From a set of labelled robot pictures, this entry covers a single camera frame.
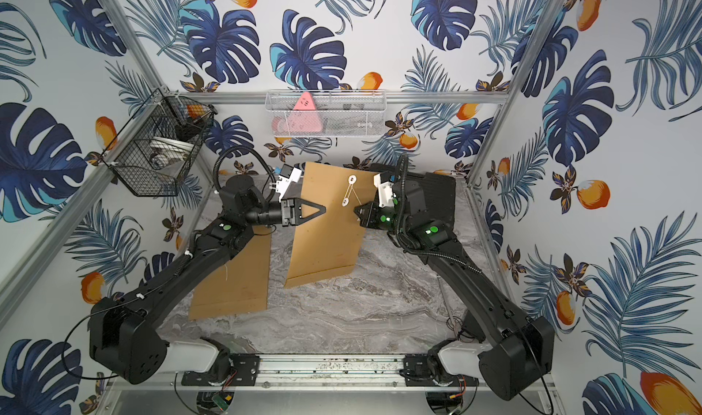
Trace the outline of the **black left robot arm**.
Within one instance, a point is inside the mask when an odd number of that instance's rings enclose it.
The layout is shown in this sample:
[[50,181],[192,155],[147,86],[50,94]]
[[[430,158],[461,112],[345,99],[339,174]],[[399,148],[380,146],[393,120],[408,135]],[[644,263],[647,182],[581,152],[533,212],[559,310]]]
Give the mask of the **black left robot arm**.
[[195,373],[213,385],[234,373],[230,350],[219,342],[167,342],[157,333],[170,312],[212,272],[233,260],[254,238],[257,226],[296,227],[327,211],[299,197],[275,201],[252,177],[217,182],[221,213],[194,234],[168,267],[118,300],[103,298],[88,318],[89,355],[115,376],[138,385],[157,373]]

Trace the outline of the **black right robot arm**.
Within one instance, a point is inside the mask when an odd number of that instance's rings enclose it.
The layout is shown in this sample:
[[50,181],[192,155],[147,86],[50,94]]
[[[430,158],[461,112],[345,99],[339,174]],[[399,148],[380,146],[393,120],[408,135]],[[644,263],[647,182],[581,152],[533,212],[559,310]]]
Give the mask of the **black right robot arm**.
[[544,317],[529,316],[481,271],[454,231],[453,178],[373,165],[376,195],[356,206],[363,228],[384,230],[390,241],[438,274],[467,311],[470,336],[488,348],[477,354],[477,377],[502,400],[513,400],[551,371],[555,330]]

